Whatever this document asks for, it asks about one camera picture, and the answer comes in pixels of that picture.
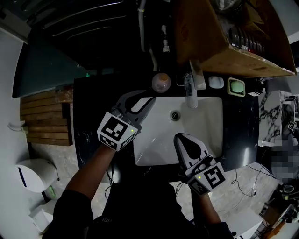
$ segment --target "sink drain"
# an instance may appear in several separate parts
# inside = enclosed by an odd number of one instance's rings
[[[170,119],[172,121],[178,121],[180,118],[181,118],[181,114],[179,111],[174,110],[170,112]]]

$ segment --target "wooden crate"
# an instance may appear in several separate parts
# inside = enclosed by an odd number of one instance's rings
[[[27,142],[72,145],[70,87],[46,91],[21,99],[20,120],[28,126]]]

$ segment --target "black shirt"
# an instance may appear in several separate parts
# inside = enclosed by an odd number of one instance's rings
[[[95,239],[115,236],[232,239],[226,223],[195,226],[181,212],[168,183],[113,184],[102,216],[93,220],[90,199],[66,190],[57,201],[43,239]]]

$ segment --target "black countertop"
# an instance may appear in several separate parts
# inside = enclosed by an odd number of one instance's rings
[[[142,97],[185,96],[185,89],[172,81],[171,88],[164,94],[150,89],[154,73],[113,74],[75,79],[73,98],[74,136],[78,165],[82,167],[101,144],[97,129],[105,113],[111,110],[124,93],[147,90],[138,98],[133,98],[132,106]],[[240,168],[256,161],[259,110],[258,99],[230,96],[226,86],[222,89],[198,91],[198,97],[220,97],[223,102],[223,147],[219,160],[224,171]],[[116,153],[113,164],[118,167],[121,179],[132,179],[143,175],[149,167],[135,165],[133,143]],[[152,166],[150,172],[157,180],[179,181],[178,164]]]

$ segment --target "wooden plank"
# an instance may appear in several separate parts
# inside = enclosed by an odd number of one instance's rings
[[[54,105],[56,104],[55,97],[48,98],[48,99],[40,99],[35,101],[30,101],[28,103],[21,104],[21,110],[38,107],[38,106],[44,106],[44,105]]]
[[[29,132],[69,132],[68,126],[29,126]]]
[[[49,119],[63,119],[62,111],[57,112],[48,112],[48,113],[41,113],[41,114],[26,114],[21,115],[21,121],[29,121],[29,120],[49,120]]]
[[[62,111],[62,104],[55,104],[55,105],[45,105],[39,106],[29,109],[22,109],[20,114],[37,114],[37,113],[46,113],[46,112],[55,112],[55,111]]]
[[[67,84],[55,87],[55,99],[57,103],[73,103],[74,85]]]
[[[27,103],[30,101],[35,101],[35,100],[39,100],[39,99],[46,99],[46,98],[51,98],[51,97],[55,97],[55,90],[52,91],[45,91],[45,92],[41,92],[38,94],[34,94],[34,95],[30,95],[24,98],[21,98],[21,103]]]
[[[32,120],[26,121],[27,126],[65,126],[67,119],[46,119],[46,120]]]
[[[38,144],[50,144],[50,145],[60,145],[60,146],[70,146],[71,141],[68,140],[56,140],[56,139],[40,139],[40,138],[27,138],[27,142],[38,143]]]
[[[57,139],[57,140],[68,140],[68,133],[48,133],[48,132],[29,132],[27,134],[29,138],[42,138],[42,139]]]

